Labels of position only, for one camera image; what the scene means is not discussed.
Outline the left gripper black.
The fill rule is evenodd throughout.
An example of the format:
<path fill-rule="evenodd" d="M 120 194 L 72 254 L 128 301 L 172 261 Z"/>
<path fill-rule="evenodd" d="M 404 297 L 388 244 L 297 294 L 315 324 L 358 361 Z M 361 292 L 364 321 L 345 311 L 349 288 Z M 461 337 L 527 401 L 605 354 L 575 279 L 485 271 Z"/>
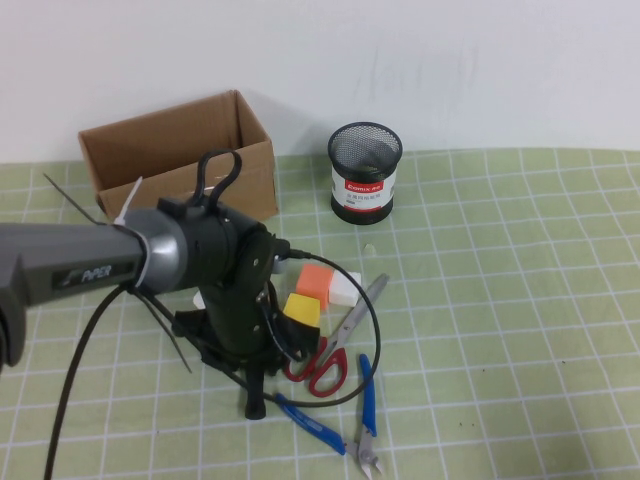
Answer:
<path fill-rule="evenodd" d="M 294 361 L 313 356 L 321 337 L 317 326 L 294 319 L 279 319 L 278 331 L 285 351 Z M 187 339 L 200 353 L 204 364 L 222 372 L 240 386 L 246 386 L 245 418 L 261 420 L 266 416 L 264 378 L 281 370 L 281 353 L 275 346 L 260 347 L 257 352 L 237 354 L 225 349 L 205 310 L 177 311 L 173 333 Z"/>

